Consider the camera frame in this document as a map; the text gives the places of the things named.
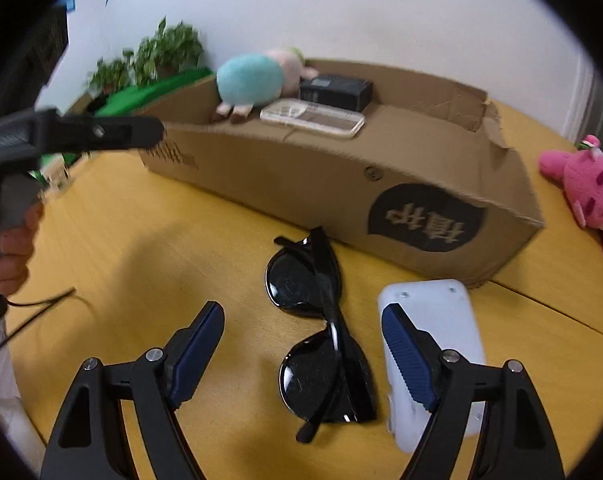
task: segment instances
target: green leaves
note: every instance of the green leaves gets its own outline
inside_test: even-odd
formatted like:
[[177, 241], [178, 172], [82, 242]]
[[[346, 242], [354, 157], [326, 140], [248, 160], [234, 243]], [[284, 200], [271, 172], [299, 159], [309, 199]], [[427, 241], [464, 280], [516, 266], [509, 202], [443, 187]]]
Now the green leaves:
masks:
[[89, 74], [88, 86], [106, 93], [117, 92], [130, 86], [131, 57], [134, 52], [124, 49], [123, 57], [117, 57], [111, 62], [105, 62], [102, 57], [97, 61], [97, 70]]
[[180, 22], [176, 27], [166, 27], [166, 19], [152, 38], [144, 38], [137, 49], [134, 62], [137, 86], [146, 86], [157, 80], [156, 68], [172, 68], [178, 72], [185, 62], [197, 65], [203, 53], [197, 31], [192, 25]]
[[144, 38], [139, 43], [137, 54], [130, 48], [124, 48], [123, 59], [111, 62], [97, 61], [97, 70], [91, 74], [89, 86], [95, 89], [119, 91], [134, 82], [139, 87], [157, 81], [157, 67], [178, 72], [186, 62], [196, 66], [203, 54], [203, 46], [197, 31], [192, 25], [180, 22], [175, 27], [166, 27], [164, 17], [152, 38]]

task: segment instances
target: finger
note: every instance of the finger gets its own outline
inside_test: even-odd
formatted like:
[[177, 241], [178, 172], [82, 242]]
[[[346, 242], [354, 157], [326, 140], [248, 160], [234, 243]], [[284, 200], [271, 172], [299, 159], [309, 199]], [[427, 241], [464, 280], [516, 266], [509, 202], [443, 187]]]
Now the finger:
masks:
[[2, 296], [10, 296], [18, 291], [24, 283], [28, 280], [28, 269], [24, 270], [24, 273], [15, 278], [14, 280], [4, 280], [0, 282], [0, 294]]
[[30, 231], [36, 232], [43, 218], [43, 203], [36, 202], [25, 213], [25, 225]]
[[15, 227], [0, 233], [0, 254], [31, 255], [34, 234], [26, 227]]
[[0, 281], [14, 280], [25, 270], [30, 255], [0, 257]]

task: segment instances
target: sunglasses frame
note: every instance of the sunglasses frame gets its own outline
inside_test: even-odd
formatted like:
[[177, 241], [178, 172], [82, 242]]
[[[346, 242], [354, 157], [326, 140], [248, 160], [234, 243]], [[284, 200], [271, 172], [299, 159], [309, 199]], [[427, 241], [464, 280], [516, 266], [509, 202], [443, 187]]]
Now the sunglasses frame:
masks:
[[[280, 251], [277, 251], [266, 266], [265, 288], [268, 297], [277, 308], [286, 313], [302, 317], [324, 319], [326, 321], [326, 328], [317, 332], [315, 335], [321, 334], [327, 330], [330, 333], [330, 340], [333, 343], [334, 364], [329, 387], [315, 412], [307, 419], [306, 423], [300, 428], [296, 435], [296, 440], [298, 442], [308, 444], [317, 434], [319, 426], [324, 422], [328, 410], [342, 395], [344, 386], [348, 389], [349, 402], [352, 411], [355, 414], [355, 418], [351, 422], [367, 422], [376, 418], [376, 396], [374, 395], [374, 386], [369, 389], [365, 379], [363, 379], [362, 384], [361, 377], [363, 373], [366, 371], [368, 372], [367, 375], [370, 376], [369, 380], [371, 384], [372, 375], [365, 355], [363, 354], [363, 350], [361, 350], [358, 343], [350, 335], [345, 319], [339, 309], [339, 301], [343, 290], [341, 269], [337, 256], [333, 251], [323, 228], [317, 227], [312, 229], [310, 235], [300, 242], [293, 242], [284, 237], [277, 237], [274, 241], [282, 248]], [[277, 258], [288, 252], [296, 254], [299, 261], [315, 274], [322, 303], [321, 309], [316, 305], [307, 302], [283, 305], [273, 297], [268, 277], [270, 277], [272, 266], [275, 261], [277, 261]], [[286, 358], [282, 362], [280, 378], [288, 357], [298, 345], [300, 345], [300, 343], [297, 343], [290, 352], [288, 352]], [[349, 347], [352, 345], [357, 346], [359, 352], [354, 352], [352, 349], [349, 351]], [[285, 400], [284, 391], [281, 390], [281, 381], [280, 393], [286, 406], [294, 413], [294, 410], [291, 409], [288, 402]]]

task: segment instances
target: pink plush toy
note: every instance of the pink plush toy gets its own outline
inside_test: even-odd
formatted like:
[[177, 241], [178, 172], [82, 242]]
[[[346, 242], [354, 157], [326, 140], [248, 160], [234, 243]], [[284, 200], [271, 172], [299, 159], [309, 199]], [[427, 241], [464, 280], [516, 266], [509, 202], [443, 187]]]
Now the pink plush toy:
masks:
[[603, 153], [599, 139], [587, 136], [587, 150], [576, 153], [552, 150], [539, 157], [542, 175], [563, 184], [575, 220], [603, 231]]

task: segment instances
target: wire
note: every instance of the wire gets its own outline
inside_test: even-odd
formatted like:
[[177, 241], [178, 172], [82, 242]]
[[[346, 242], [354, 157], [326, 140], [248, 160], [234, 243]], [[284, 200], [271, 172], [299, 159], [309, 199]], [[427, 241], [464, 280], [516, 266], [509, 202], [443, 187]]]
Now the wire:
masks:
[[21, 332], [28, 325], [30, 325], [30, 323], [32, 323], [33, 321], [35, 321], [38, 317], [42, 316], [47, 311], [49, 311], [51, 308], [53, 308], [54, 306], [58, 305], [59, 303], [61, 303], [65, 299], [69, 298], [70, 296], [74, 296], [75, 293], [76, 293], [76, 288], [73, 287], [70, 290], [67, 290], [63, 294], [59, 294], [58, 296], [56, 296], [54, 298], [50, 298], [49, 300], [37, 301], [36, 303], [13, 303], [12, 301], [8, 301], [8, 305], [10, 305], [10, 306], [24, 307], [24, 306], [37, 306], [37, 305], [40, 305], [40, 304], [44, 304], [45, 307], [43, 307], [36, 314], [33, 314], [32, 316], [30, 316], [23, 323], [21, 323], [21, 325], [19, 325], [17, 328], [15, 328], [14, 331], [12, 331], [8, 336], [6, 336], [6, 338], [3, 339], [2, 342], [0, 342], [0, 350], [4, 346], [6, 346], [8, 344], [8, 342], [12, 338], [14, 338], [15, 336], [17, 336], [19, 334], [19, 332]]

